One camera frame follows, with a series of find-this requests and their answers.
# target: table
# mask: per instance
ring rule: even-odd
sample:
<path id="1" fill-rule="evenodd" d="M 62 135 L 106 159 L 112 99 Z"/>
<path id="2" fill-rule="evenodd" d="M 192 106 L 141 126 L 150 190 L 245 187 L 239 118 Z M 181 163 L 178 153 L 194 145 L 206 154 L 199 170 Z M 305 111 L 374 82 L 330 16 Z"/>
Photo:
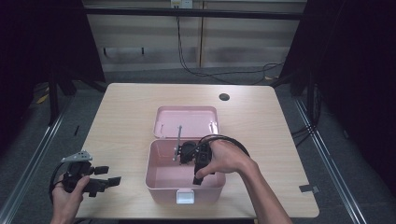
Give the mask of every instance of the table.
<path id="1" fill-rule="evenodd" d="M 219 95 L 230 95 L 221 101 Z M 78 217 L 93 218 L 254 218 L 242 179 L 226 176 L 219 200 L 210 205 L 158 204 L 145 176 L 157 109 L 163 105 L 210 105 L 217 109 L 220 133 L 245 145 L 291 217 L 316 217 L 318 206 L 274 89 L 264 86 L 120 84 L 108 86 L 83 149 L 93 166 L 108 165 L 107 178 L 119 186 L 85 197 Z"/>

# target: white latch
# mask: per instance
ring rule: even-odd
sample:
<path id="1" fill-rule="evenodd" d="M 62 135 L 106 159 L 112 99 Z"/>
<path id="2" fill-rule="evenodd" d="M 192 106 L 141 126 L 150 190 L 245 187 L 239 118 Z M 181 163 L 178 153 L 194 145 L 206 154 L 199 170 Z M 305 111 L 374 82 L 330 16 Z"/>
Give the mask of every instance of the white latch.
<path id="1" fill-rule="evenodd" d="M 179 189 L 176 193 L 176 203 L 194 203 L 194 191 L 192 189 Z"/>

